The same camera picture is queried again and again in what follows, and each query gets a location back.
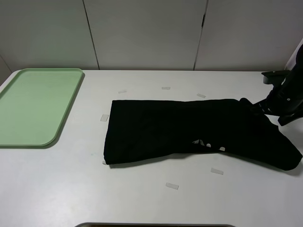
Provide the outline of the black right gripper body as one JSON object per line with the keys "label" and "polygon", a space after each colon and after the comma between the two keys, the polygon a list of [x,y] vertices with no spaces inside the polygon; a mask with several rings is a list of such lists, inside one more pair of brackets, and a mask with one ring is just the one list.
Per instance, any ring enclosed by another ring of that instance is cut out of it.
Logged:
{"label": "black right gripper body", "polygon": [[280,125],[287,125],[303,117],[302,82],[284,82],[274,86],[266,98],[265,110],[278,116]]}

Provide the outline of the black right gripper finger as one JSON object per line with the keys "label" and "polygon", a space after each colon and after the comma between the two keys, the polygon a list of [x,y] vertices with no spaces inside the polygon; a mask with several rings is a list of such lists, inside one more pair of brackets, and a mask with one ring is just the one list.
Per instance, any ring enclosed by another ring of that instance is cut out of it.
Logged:
{"label": "black right gripper finger", "polygon": [[257,115],[272,115],[272,111],[268,108],[266,100],[261,100],[250,107],[250,111]]}

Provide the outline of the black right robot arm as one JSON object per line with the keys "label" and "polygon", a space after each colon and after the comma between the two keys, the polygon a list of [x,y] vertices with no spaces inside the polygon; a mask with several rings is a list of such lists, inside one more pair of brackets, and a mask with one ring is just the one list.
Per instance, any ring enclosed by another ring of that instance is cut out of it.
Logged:
{"label": "black right robot arm", "polygon": [[262,72],[263,83],[273,85],[268,96],[250,108],[256,114],[278,116],[281,126],[303,117],[303,48],[291,70]]}

